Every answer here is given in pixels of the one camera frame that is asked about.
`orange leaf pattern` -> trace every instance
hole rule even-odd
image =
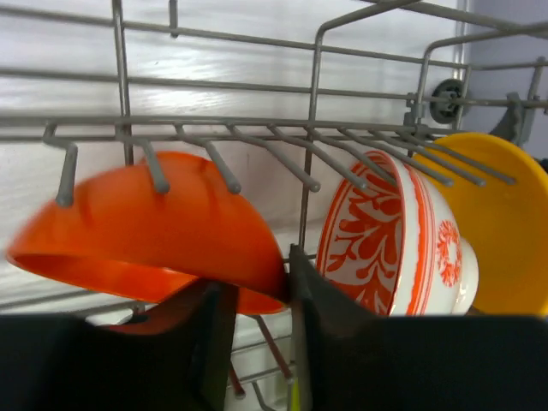
[[[452,221],[444,220],[440,224],[436,249],[442,281],[447,287],[453,287],[461,279],[462,249],[459,232]]]
[[[390,171],[382,157],[372,160]],[[363,307],[388,314],[402,248],[401,197],[368,168],[357,174],[367,188],[353,188],[342,203],[324,275]]]

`rack tine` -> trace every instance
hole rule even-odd
[[[241,386],[240,379],[238,379],[238,375],[236,374],[232,361],[230,362],[229,379],[232,384],[232,388],[234,389],[236,399],[243,400],[246,397],[246,391]]]
[[[177,0],[170,0],[169,9],[170,9],[170,28],[176,29],[179,27],[179,17],[177,15],[177,12],[178,12]],[[170,34],[170,36],[171,38],[176,39],[177,37],[179,37],[179,34],[172,33]]]
[[[271,408],[268,405],[266,405],[265,399],[263,398],[263,393],[260,392],[260,388],[257,382],[253,381],[251,385],[253,386],[255,395],[257,396],[257,402],[259,403],[260,409],[262,409],[263,411],[276,411],[274,408]]]
[[[431,170],[425,165],[419,163],[416,160],[413,160],[412,158],[409,158],[405,154],[399,152],[398,150],[395,150],[391,146],[388,146],[386,144],[378,143],[377,141],[371,141],[365,137],[360,137],[357,134],[352,133],[351,131],[347,130],[346,128],[338,128],[337,129],[339,133],[346,135],[350,139],[357,141],[360,144],[363,144],[364,146],[369,146],[372,148],[376,148],[378,150],[383,150],[384,152],[388,152],[390,155],[394,156],[401,162],[405,164],[409,164],[410,166],[416,168],[417,170],[422,171],[426,175],[430,176],[431,178],[441,182],[447,187],[450,187],[453,185],[453,180],[451,180],[449,177],[444,176],[443,174],[438,173],[435,170]]]
[[[488,167],[488,166],[486,166],[482,163],[477,162],[476,160],[473,160],[469,157],[463,156],[459,152],[455,152],[455,151],[451,150],[450,148],[447,148],[445,146],[441,146],[441,145],[436,144],[436,143],[431,143],[430,141],[421,140],[421,139],[415,137],[414,135],[411,135],[410,133],[404,133],[403,131],[402,132],[397,131],[396,134],[398,134],[400,137],[402,137],[405,140],[411,141],[413,144],[415,144],[417,146],[424,146],[424,147],[430,148],[432,150],[437,150],[439,152],[444,152],[445,154],[447,154],[447,155],[449,155],[453,158],[456,158],[457,160],[460,160],[465,164],[471,165],[472,167],[483,171],[484,173],[486,173],[489,176],[496,177],[499,180],[502,180],[503,182],[506,182],[508,184],[515,184],[515,178],[514,177],[507,176],[507,175],[505,175],[505,174],[503,174],[499,171],[496,171],[496,170],[492,169],[491,167]]]
[[[158,157],[156,157],[156,153],[152,148],[151,142],[147,139],[140,139],[138,137],[127,137],[123,127],[116,127],[115,133],[116,138],[122,143],[135,144],[143,149],[143,152],[145,152],[148,169],[151,172],[152,181],[154,182],[154,189],[159,194],[168,193],[170,191],[170,183],[165,178],[164,172],[162,171],[162,166],[158,161]]]
[[[274,341],[274,338],[272,337],[270,330],[266,326],[265,321],[260,315],[251,315],[249,317],[257,321],[257,325],[259,326],[260,332],[263,334],[266,344],[268,345],[268,348],[272,352],[272,355],[274,356],[274,360],[276,361],[277,366],[280,367],[283,377],[285,378],[288,384],[293,384],[294,382],[293,373],[291,372],[291,370],[289,370],[289,366],[287,362],[285,362],[285,359],[283,358],[283,355],[280,352],[280,348],[277,347],[276,342]]]
[[[56,124],[45,126],[42,141],[47,146],[62,148],[65,150],[61,181],[55,201],[58,206],[70,207],[74,203],[74,179],[76,177],[76,160],[78,159],[78,147],[71,141],[66,141],[55,136]]]
[[[367,167],[369,167],[371,170],[376,172],[381,178],[392,184],[393,186],[396,185],[396,180],[394,180],[394,176],[392,176],[388,171],[380,167],[378,164],[376,164],[374,161],[372,161],[368,156],[360,152],[360,150],[357,150],[356,148],[349,146],[346,143],[343,143],[341,141],[337,141],[332,139],[331,137],[326,137],[322,135],[318,130],[312,127],[304,127],[304,129],[310,133],[313,138],[317,141],[320,141],[324,144],[327,144],[328,146],[334,146],[336,148],[340,148],[341,150],[344,150],[345,152],[348,152],[349,154],[353,155],[355,158],[360,160],[363,164],[365,164]]]
[[[288,136],[282,133],[282,131],[280,131],[280,129],[274,125],[267,126],[267,128],[270,131],[272,131],[272,133],[276,135],[276,137],[278,137],[278,139],[280,139],[281,141],[285,141],[286,143],[290,143],[294,146],[304,147],[307,150],[310,150],[318,158],[320,158],[327,165],[329,165],[334,171],[339,173],[342,177],[346,178],[349,182],[351,182],[354,186],[356,186],[360,190],[363,190],[364,188],[367,187],[367,183],[363,178],[358,177],[356,174],[354,174],[352,171],[344,167],[338,161],[331,158],[329,154],[324,152],[318,146],[314,145],[313,142],[304,141],[295,137]]]
[[[236,126],[232,124],[227,124],[225,126],[232,136],[239,140],[243,141],[246,144],[252,146],[258,146],[265,148],[272,156],[274,156],[280,163],[282,163],[295,177],[302,181],[302,183],[313,193],[317,193],[321,188],[321,185],[318,181],[314,180],[310,175],[304,172],[304,170],[291,161],[287,156],[276,146],[272,145],[268,141],[257,139],[250,135],[243,134]]]
[[[195,137],[189,136],[185,133],[182,124],[175,125],[175,131],[177,132],[177,137],[179,140],[192,144],[193,146],[203,147],[207,151],[209,158],[217,167],[217,170],[221,174],[221,177],[224,180],[229,192],[232,194],[238,194],[241,191],[241,184],[238,182],[238,179],[232,174],[229,166],[224,162],[221,154],[217,151],[217,148],[208,140],[201,140]]]
[[[414,152],[419,153],[421,156],[430,159],[434,163],[437,163],[441,165],[442,167],[446,168],[447,170],[453,171],[458,176],[461,176],[462,178],[465,178],[466,180],[473,182],[476,186],[483,187],[485,186],[485,180],[483,178],[474,176],[473,174],[470,174],[466,170],[463,170],[456,165],[450,163],[449,161],[443,160],[442,158],[439,158],[438,156],[432,154],[431,152],[428,152],[421,146],[416,146],[415,144],[410,144],[407,142],[401,142],[396,139],[391,138],[388,135],[385,135],[383,133],[380,133],[379,131],[371,130],[369,133],[371,133],[372,136],[378,138],[379,140],[385,141],[389,144],[392,144],[396,147],[401,147],[406,150],[412,150]]]

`dishwasher rack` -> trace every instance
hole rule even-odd
[[[321,188],[321,182],[313,179],[311,167],[313,156],[316,156],[327,163],[332,169],[338,172],[343,178],[348,179],[358,188],[366,186],[365,181],[352,174],[347,168],[339,164],[325,151],[314,145],[319,141],[328,146],[344,150],[360,160],[369,164],[387,181],[393,182],[393,177],[376,167],[371,163],[360,150],[347,144],[347,141],[357,142],[366,147],[373,147],[387,151],[393,156],[401,159],[403,162],[415,167],[430,177],[450,186],[452,180],[427,168],[413,160],[413,153],[418,152],[443,165],[447,170],[455,172],[458,176],[468,179],[477,185],[484,185],[485,181],[474,175],[444,161],[432,154],[432,150],[443,151],[462,162],[472,165],[477,170],[512,184],[514,179],[510,175],[503,173],[503,170],[493,170],[483,164],[479,164],[470,158],[452,152],[447,148],[437,146],[435,139],[438,136],[452,134],[461,128],[463,110],[466,106],[501,106],[514,110],[518,104],[526,114],[528,121],[532,121],[534,112],[537,109],[548,110],[548,101],[540,99],[537,96],[539,80],[543,68],[547,65],[545,59],[540,57],[534,62],[511,63],[500,65],[475,65],[468,63],[450,63],[432,60],[432,52],[440,47],[452,45],[465,45],[475,41],[500,39],[516,35],[527,35],[541,39],[548,39],[548,22],[542,22],[532,25],[521,26],[508,21],[500,21],[491,17],[476,15],[467,11],[449,9],[434,4],[421,3],[418,0],[374,0],[374,3],[364,9],[359,9],[347,15],[340,16],[331,21],[322,24],[316,33],[314,43],[303,43],[298,41],[288,41],[281,39],[271,39],[240,35],[233,33],[221,33],[199,29],[190,29],[179,26],[177,18],[178,3],[177,0],[169,0],[166,15],[169,17],[169,25],[151,24],[138,21],[127,21],[123,17],[122,0],[112,0],[112,18],[98,18],[87,15],[65,14],[61,12],[51,12],[39,9],[24,9],[12,6],[0,5],[0,15],[6,15],[13,18],[32,19],[41,21],[60,22],[65,24],[88,25],[94,27],[110,27],[114,32],[116,45],[116,66],[117,75],[102,74],[74,74],[61,71],[46,71],[17,67],[0,67],[0,76],[16,77],[27,79],[45,79],[45,80],[79,80],[99,83],[117,83],[120,97],[120,116],[11,116],[0,112],[0,130],[2,128],[23,128],[35,127],[43,129],[41,135],[21,135],[21,134],[2,134],[0,143],[44,143],[48,146],[54,146],[66,151],[61,181],[59,184],[57,203],[60,206],[71,206],[73,202],[74,176],[78,156],[78,146],[76,143],[89,141],[113,141],[123,143],[124,158],[126,165],[134,163],[134,146],[143,148],[147,163],[151,171],[155,188],[160,193],[169,191],[170,185],[159,167],[158,160],[154,154],[151,143],[154,141],[181,141],[190,145],[205,148],[211,160],[217,166],[219,172],[225,180],[228,190],[233,194],[238,194],[241,190],[241,184],[232,174],[223,157],[217,151],[214,144],[216,141],[240,141],[249,145],[259,146],[266,149],[277,160],[279,160],[296,178],[302,181],[301,196],[301,215],[299,224],[299,246],[304,248],[307,232],[307,206],[308,195],[317,192]],[[442,39],[431,43],[425,50],[422,58],[406,57],[388,53],[362,51],[342,47],[333,47],[324,45],[324,37],[328,31],[350,24],[354,21],[366,19],[367,17],[390,12],[393,9],[406,9],[412,12],[431,15],[462,23],[489,27],[494,29],[486,33],[463,34],[450,39]],[[212,81],[212,80],[178,80],[178,79],[158,79],[149,77],[136,77],[128,75],[128,63],[126,56],[125,32],[127,30],[157,33],[158,35],[170,35],[176,39],[179,36],[190,36],[202,39],[215,39],[227,42],[239,42],[253,45],[264,45],[270,47],[285,47],[290,49],[300,49],[313,52],[313,70],[310,87],[299,86],[273,86],[266,84]],[[374,59],[384,59],[394,62],[402,62],[420,65],[420,77],[415,92],[407,94],[387,93],[387,92],[358,92],[348,90],[326,89],[319,87],[319,77],[321,73],[321,62],[323,53],[333,53],[346,56],[368,57]],[[438,66],[454,69],[457,77],[462,78],[463,91],[461,97],[444,97],[426,95],[426,78],[430,66]],[[467,98],[470,75],[474,70],[505,70],[505,69],[534,69],[533,79],[529,88],[527,99],[481,99]],[[309,111],[307,119],[286,119],[286,118],[252,118],[252,117],[228,117],[228,116],[132,116],[131,102],[129,98],[130,85],[147,86],[172,86],[181,88],[199,88],[199,89],[223,89],[223,90],[243,90],[255,92],[286,92],[308,94]],[[410,112],[404,118],[402,124],[381,124],[369,122],[333,122],[320,121],[316,119],[317,105],[320,95],[341,96],[352,98],[381,98],[405,101]],[[423,124],[425,116],[425,103],[456,104],[458,110],[456,119],[451,128],[434,128]],[[73,135],[56,136],[56,131],[64,126],[90,126],[102,125],[112,127],[112,135]],[[135,134],[135,127],[143,125],[169,125],[173,128],[171,134]],[[212,133],[210,126],[222,128],[222,133]],[[245,127],[261,127],[264,133],[249,133]],[[283,154],[276,146],[270,144],[271,141],[283,141],[287,144],[305,148],[304,167],[293,162]],[[402,154],[397,149],[408,151],[408,155]],[[92,294],[91,291],[75,291],[74,296]],[[123,302],[119,305],[108,307],[97,307],[95,309],[82,310],[77,312],[80,316],[89,316],[97,313],[114,311],[121,308],[132,308],[135,313],[145,309],[145,305],[139,302]],[[234,369],[230,372],[230,386],[235,390],[236,396],[245,396],[243,384],[252,384],[259,405],[264,410],[272,410],[265,404],[261,395],[257,381],[267,378],[277,372],[281,372],[288,384],[288,409],[291,409],[291,393],[293,384],[293,375],[291,367],[281,356],[277,348],[275,339],[266,327],[261,317],[254,318],[265,338],[263,343],[255,343],[248,346],[236,348],[234,354],[244,352],[249,349],[257,348],[261,345],[267,345],[272,352],[277,367],[264,370],[253,375],[242,376],[238,378]]]

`gray plastic clip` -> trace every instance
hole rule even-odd
[[[415,118],[421,119],[426,114],[426,106],[424,104],[417,105],[415,100],[417,95],[414,92],[408,92],[407,99],[405,100],[405,106],[409,108],[409,111],[403,114],[403,125],[414,126]]]
[[[523,146],[529,140],[536,110],[525,108],[517,92],[509,92],[506,98],[509,100],[508,109],[489,134]]]

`yellow plate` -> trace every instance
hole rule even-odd
[[[462,133],[436,141],[516,179],[508,185],[442,152],[439,157],[483,177],[478,187],[421,157],[455,181],[431,182],[449,203],[479,264],[474,307],[485,313],[548,314],[548,175],[522,149],[489,134]]]

